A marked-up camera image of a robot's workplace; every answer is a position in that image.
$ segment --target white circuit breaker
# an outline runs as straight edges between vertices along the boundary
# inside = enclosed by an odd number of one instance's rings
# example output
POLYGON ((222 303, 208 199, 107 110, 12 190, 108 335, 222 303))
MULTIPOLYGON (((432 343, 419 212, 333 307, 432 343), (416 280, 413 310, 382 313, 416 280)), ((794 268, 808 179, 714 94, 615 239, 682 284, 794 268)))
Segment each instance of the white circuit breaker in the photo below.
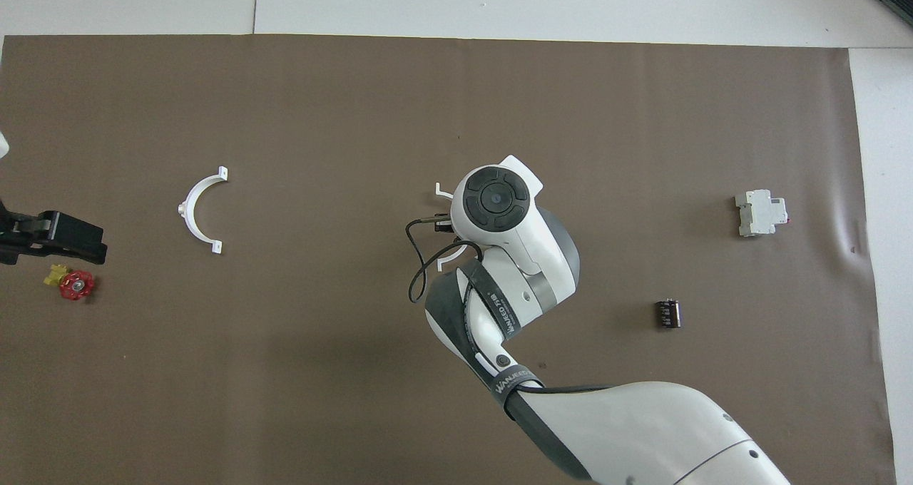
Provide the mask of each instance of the white circuit breaker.
POLYGON ((741 225, 739 235, 753 238, 756 235, 773 234, 776 225, 790 221, 786 216, 786 201, 770 197, 767 189, 748 190, 736 196, 741 225))

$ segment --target black cable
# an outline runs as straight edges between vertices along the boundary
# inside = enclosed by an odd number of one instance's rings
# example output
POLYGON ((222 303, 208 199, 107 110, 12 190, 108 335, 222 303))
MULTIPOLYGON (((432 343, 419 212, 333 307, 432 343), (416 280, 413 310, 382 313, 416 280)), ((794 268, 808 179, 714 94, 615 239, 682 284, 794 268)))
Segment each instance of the black cable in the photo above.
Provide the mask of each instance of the black cable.
MULTIPOLYGON (((479 351, 479 346, 476 344, 476 338, 472 336, 472 330, 469 328, 469 296, 470 296, 470 294, 472 294, 472 289, 473 289, 472 282, 467 280, 466 281, 466 292, 463 293, 463 330, 465 330, 465 332, 466 332, 466 340, 467 340, 467 342, 469 342, 469 346, 470 346, 469 351, 471 352, 471 354, 482 355, 482 358, 484 358, 489 363, 489 365, 492 365, 492 362, 490 361, 490 359, 488 357, 486 357, 485 354, 483 354, 483 352, 479 351)), ((475 367, 473 367, 471 365, 469 367, 473 370, 473 372, 476 371, 475 367)), ((481 380, 482 383, 484 383, 484 384, 489 383, 488 380, 486 380, 485 377, 483 377, 478 372, 476 372, 476 377, 479 377, 479 380, 481 380)))
POLYGON ((449 219, 449 216, 438 215, 438 216, 434 216, 433 218, 415 219, 413 221, 408 222, 408 224, 405 225, 405 235, 407 235, 407 237, 409 238, 409 242, 412 244, 412 247, 415 248, 415 253, 418 254, 418 260, 421 262, 421 267, 419 268, 418 271, 415 272, 414 277, 412 277, 412 281, 409 282, 409 301, 412 301, 413 303, 418 303, 418 300, 420 300, 424 296, 424 291, 428 285, 428 272, 427 272, 428 267, 431 266, 431 264, 435 260, 437 260, 437 258, 440 257, 440 255, 447 253, 448 251, 450 251, 451 249, 453 249, 455 247, 463 247, 463 245, 467 245, 467 247, 472 247, 473 249, 476 250, 476 257, 479 259, 480 262, 482 261, 482 248, 480 248, 479 245, 477 245, 476 243, 474 243, 472 241, 467 241, 467 240, 454 241, 453 243, 447 245, 446 247, 444 247, 440 251, 438 251, 436 254, 434 254, 433 257, 431 257, 429 260, 427 260, 427 261, 424 260, 422 251, 419 249, 418 244, 415 243, 415 238, 413 238, 411 229, 413 228, 413 226, 419 225, 422 223, 438 223, 441 221, 447 221, 448 219, 449 219), (418 281, 418 277, 422 278, 422 288, 420 291, 418 291, 418 296, 414 297, 413 289, 415 288, 415 283, 418 281))

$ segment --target black capacitor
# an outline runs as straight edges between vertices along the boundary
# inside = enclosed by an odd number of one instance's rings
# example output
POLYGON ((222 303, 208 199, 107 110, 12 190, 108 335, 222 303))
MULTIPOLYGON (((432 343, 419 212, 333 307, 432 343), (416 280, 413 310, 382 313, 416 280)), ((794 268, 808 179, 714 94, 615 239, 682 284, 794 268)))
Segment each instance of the black capacitor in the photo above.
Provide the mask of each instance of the black capacitor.
POLYGON ((659 316, 660 327, 682 327, 682 315, 681 310, 678 309, 678 301, 672 299, 656 301, 656 314, 659 316))

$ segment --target white floor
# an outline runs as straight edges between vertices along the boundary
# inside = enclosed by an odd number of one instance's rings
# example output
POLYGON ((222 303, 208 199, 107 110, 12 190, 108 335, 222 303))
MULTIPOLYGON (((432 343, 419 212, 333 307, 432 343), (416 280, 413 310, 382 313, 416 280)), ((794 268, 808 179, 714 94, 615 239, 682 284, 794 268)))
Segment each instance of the white floor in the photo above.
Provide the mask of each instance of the white floor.
POLYGON ((876 0, 0 0, 0 37, 254 30, 852 49, 897 482, 913 485, 913 27, 876 0))

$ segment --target white pipe clamp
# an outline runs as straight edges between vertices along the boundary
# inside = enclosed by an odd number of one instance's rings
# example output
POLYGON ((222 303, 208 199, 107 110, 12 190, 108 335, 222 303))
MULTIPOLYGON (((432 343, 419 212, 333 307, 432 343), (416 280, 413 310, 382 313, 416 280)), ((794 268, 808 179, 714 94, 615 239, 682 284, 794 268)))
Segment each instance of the white pipe clamp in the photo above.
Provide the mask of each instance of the white pipe clamp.
POLYGON ((210 185, 227 181, 228 168, 225 166, 219 166, 218 174, 208 176, 205 179, 200 180, 200 182, 197 182, 196 185, 193 186, 193 189, 187 193, 187 199, 183 201, 183 203, 181 203, 179 206, 177 206, 177 212, 187 222, 187 228, 189 229, 190 233, 193 234, 197 239, 213 245, 213 253, 222 253, 222 241, 210 239, 200 231, 200 228, 196 225, 196 219, 193 218, 193 208, 196 208, 196 200, 200 198, 200 195, 202 195, 203 191, 208 189, 210 185))
POLYGON ((3 159, 3 156, 6 155, 7 151, 9 151, 9 144, 3 137, 3 132, 0 132, 0 159, 3 159))
MULTIPOLYGON (((454 199, 454 196, 451 195, 451 193, 448 193, 448 192, 446 192, 445 190, 441 190, 441 183, 440 183, 440 182, 435 182, 435 183, 434 183, 434 194, 437 195, 437 196, 443 196, 444 198, 446 198, 446 199, 448 199, 448 200, 451 200, 451 201, 453 201, 453 199, 454 199)), ((465 245, 463 245, 463 247, 457 248, 456 251, 454 251, 454 252, 451 253, 450 255, 447 255, 446 257, 438 258, 438 260, 437 260, 437 272, 438 272, 438 273, 442 273, 442 272, 444 271, 444 264, 447 264, 447 262, 450 262, 451 260, 455 260, 455 259, 456 259, 457 257, 459 257, 460 255, 463 255, 463 252, 464 252, 464 251, 466 251, 465 245)))

